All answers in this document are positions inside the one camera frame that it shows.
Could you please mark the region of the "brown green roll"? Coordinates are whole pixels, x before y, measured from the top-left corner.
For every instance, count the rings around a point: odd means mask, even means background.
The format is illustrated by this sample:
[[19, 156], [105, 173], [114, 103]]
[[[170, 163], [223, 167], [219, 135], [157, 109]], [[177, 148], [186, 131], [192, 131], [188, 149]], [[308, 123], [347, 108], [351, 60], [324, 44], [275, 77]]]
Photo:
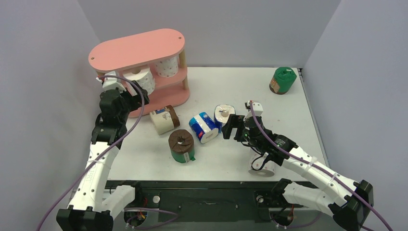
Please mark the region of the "brown green roll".
[[168, 144], [173, 159], [178, 163], [195, 161], [195, 149], [193, 136], [185, 129], [173, 131]]

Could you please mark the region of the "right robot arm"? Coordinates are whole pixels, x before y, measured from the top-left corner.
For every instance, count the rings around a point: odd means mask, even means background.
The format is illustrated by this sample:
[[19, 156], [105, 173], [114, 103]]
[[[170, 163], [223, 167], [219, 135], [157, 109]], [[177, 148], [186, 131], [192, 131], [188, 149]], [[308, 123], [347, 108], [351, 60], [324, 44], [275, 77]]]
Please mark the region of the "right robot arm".
[[271, 193], [275, 204], [297, 204], [320, 211], [346, 231], [364, 228], [373, 209], [372, 184], [366, 180], [357, 182], [325, 166], [288, 137], [266, 129], [261, 116], [230, 115], [222, 127], [224, 139], [230, 138], [233, 128], [237, 129], [234, 139], [253, 149], [262, 160], [259, 167], [252, 163], [252, 170], [264, 170], [267, 163], [273, 162], [315, 186], [309, 188], [281, 179]]

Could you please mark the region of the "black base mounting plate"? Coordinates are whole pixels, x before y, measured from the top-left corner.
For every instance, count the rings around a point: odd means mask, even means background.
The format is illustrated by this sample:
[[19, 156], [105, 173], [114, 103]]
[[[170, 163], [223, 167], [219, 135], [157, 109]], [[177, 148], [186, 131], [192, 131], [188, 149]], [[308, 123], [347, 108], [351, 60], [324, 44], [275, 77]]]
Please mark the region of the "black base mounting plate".
[[292, 208], [272, 189], [276, 181], [136, 181], [108, 180], [103, 189], [107, 198], [116, 187], [136, 188], [136, 197], [127, 207], [161, 209], [179, 215], [178, 222], [267, 222], [270, 216], [287, 217]]

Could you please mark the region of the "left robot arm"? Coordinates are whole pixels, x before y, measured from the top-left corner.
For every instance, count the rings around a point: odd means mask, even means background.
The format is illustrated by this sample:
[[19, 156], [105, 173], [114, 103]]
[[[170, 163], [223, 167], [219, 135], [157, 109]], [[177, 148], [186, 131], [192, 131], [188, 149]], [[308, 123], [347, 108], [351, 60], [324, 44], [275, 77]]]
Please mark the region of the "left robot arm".
[[104, 77], [98, 114], [92, 131], [84, 174], [75, 182], [77, 190], [66, 209], [59, 209], [56, 221], [63, 231], [111, 231], [115, 218], [129, 204], [138, 207], [143, 193], [135, 186], [121, 185], [104, 199], [107, 178], [123, 139], [129, 135], [130, 112], [143, 110], [148, 93], [136, 81], [121, 84], [121, 78]]

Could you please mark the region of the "white dotted roll shelf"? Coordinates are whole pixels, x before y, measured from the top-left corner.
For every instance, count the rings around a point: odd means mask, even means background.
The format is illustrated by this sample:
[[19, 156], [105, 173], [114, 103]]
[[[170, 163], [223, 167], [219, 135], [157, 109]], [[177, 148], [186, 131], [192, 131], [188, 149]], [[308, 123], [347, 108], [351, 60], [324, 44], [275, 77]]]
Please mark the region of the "white dotted roll shelf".
[[154, 64], [155, 70], [160, 77], [170, 78], [179, 71], [178, 58], [176, 56], [158, 61]]

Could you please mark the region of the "white dotted roll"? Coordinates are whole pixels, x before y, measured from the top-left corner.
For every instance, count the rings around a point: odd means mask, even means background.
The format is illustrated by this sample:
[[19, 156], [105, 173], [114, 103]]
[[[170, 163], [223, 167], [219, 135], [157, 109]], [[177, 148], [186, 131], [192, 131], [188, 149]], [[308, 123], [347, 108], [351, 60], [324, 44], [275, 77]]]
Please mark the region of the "white dotted roll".
[[275, 175], [275, 163], [267, 161], [268, 154], [253, 154], [249, 159], [248, 173], [256, 177], [270, 178]]
[[123, 77], [128, 80], [136, 81], [140, 87], [151, 95], [155, 90], [155, 80], [148, 65], [134, 67], [123, 72]]

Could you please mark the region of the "pink three-tier shelf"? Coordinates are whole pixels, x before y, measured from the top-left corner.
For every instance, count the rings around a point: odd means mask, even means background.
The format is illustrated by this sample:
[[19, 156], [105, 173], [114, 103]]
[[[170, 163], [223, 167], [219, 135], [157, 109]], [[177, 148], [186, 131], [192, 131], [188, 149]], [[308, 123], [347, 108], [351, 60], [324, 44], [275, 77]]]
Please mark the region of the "pink three-tier shelf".
[[[170, 78], [158, 76], [154, 64], [174, 56], [178, 58], [177, 74]], [[179, 106], [190, 96], [185, 38], [177, 30], [162, 28], [102, 42], [91, 50], [88, 61], [100, 76], [111, 71], [123, 76], [126, 70], [148, 65], [155, 90], [149, 95], [144, 115], [167, 105]]]

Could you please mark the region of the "beige brown wrapped roll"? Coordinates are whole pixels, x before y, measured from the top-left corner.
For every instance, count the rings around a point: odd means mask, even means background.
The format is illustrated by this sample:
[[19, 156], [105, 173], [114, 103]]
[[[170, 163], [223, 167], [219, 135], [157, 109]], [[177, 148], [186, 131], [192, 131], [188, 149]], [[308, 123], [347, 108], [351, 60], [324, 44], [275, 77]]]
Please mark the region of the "beige brown wrapped roll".
[[180, 126], [179, 117], [171, 105], [153, 110], [149, 115], [158, 135], [162, 135]]

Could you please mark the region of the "blue white roll lying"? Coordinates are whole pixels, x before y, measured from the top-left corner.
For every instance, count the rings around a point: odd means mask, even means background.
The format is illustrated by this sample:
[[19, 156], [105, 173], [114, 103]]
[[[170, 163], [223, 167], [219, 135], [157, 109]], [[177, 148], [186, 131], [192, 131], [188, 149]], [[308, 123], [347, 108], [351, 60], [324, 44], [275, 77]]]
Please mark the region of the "blue white roll lying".
[[202, 144], [214, 139], [219, 132], [218, 127], [206, 112], [193, 116], [189, 121], [189, 126]]

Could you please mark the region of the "blue white roll upright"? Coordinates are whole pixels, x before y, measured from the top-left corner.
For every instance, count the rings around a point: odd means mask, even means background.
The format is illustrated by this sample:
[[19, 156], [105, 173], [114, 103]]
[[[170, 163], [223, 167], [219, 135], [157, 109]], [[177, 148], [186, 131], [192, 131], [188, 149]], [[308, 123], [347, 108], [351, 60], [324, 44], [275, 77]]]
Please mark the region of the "blue white roll upright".
[[235, 108], [232, 105], [220, 104], [214, 109], [214, 123], [218, 128], [218, 132], [221, 133], [222, 127], [227, 123], [229, 116], [236, 114]]

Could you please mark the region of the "green wrapped roll far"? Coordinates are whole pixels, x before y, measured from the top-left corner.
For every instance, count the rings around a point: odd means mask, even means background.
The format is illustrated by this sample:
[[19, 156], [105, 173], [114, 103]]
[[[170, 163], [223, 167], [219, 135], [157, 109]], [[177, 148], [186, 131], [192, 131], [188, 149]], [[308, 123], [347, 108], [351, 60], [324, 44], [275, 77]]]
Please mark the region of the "green wrapped roll far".
[[289, 91], [296, 78], [295, 71], [290, 67], [279, 67], [274, 72], [269, 88], [273, 93], [283, 95]]

